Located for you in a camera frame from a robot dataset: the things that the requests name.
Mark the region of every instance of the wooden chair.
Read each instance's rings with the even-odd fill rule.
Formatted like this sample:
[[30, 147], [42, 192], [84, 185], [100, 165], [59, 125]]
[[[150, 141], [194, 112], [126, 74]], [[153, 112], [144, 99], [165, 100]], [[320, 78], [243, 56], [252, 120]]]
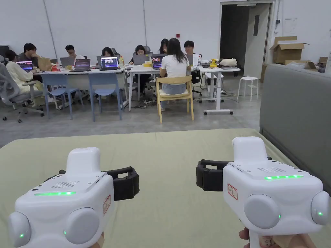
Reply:
[[[160, 90], [159, 83], [163, 84], [186, 84], [186, 91], [182, 94], [169, 95]], [[162, 123], [161, 114], [161, 101], [169, 100], [180, 100], [187, 99], [187, 112], [189, 113], [189, 100], [191, 99], [191, 114], [192, 120], [194, 120], [193, 113], [193, 95], [192, 95], [192, 76], [185, 77], [157, 77], [156, 78], [156, 93], [157, 93], [157, 103], [158, 103], [158, 113], [160, 116], [160, 122]]]

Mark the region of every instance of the green indicator light strip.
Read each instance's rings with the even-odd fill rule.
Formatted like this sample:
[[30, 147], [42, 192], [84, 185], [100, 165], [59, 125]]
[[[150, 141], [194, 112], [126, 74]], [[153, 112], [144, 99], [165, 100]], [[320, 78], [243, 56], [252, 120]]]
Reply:
[[292, 176], [275, 176], [275, 177], [265, 177], [266, 180], [270, 179], [283, 179], [283, 178], [300, 178], [302, 175], [292, 175]]
[[54, 192], [54, 193], [37, 193], [34, 195], [73, 195], [76, 192]]

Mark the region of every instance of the doorway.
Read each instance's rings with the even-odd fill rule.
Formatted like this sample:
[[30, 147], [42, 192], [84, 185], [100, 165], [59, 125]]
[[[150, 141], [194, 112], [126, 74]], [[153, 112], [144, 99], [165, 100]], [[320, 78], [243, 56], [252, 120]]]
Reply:
[[224, 4], [221, 13], [220, 59], [236, 59], [244, 76], [261, 78], [271, 3]]

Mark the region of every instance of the chair backrest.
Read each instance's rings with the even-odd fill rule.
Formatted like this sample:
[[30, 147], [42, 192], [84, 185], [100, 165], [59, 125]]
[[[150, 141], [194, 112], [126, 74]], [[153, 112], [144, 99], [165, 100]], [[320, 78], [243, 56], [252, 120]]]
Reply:
[[68, 85], [67, 76], [63, 74], [42, 74], [41, 75], [44, 86], [45, 85]]
[[89, 73], [88, 79], [90, 80], [90, 85], [118, 85], [116, 73]]
[[163, 84], [186, 84], [192, 81], [192, 76], [185, 77], [157, 77], [156, 81]]
[[11, 98], [20, 94], [20, 88], [13, 80], [6, 66], [0, 63], [0, 97], [4, 104], [13, 105]]

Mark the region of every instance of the office chair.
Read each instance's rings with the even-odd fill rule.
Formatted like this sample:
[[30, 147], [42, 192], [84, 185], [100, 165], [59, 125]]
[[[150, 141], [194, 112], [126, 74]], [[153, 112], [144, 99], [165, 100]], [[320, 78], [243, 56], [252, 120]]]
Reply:
[[27, 82], [23, 84], [23, 86], [30, 86], [30, 92], [20, 93], [19, 86], [9, 74], [6, 66], [3, 63], [0, 63], [0, 97], [4, 104], [18, 108], [16, 109], [16, 111], [19, 112], [17, 117], [18, 123], [22, 122], [20, 117], [23, 113], [27, 114], [28, 112], [35, 112], [35, 113], [39, 113], [40, 116], [44, 116], [44, 111], [36, 109], [36, 108], [40, 108], [39, 106], [27, 107], [25, 105], [26, 102], [28, 101], [33, 102], [35, 97], [39, 97], [43, 95], [42, 91], [36, 91], [33, 89], [33, 85], [35, 83], [37, 83], [37, 81]]

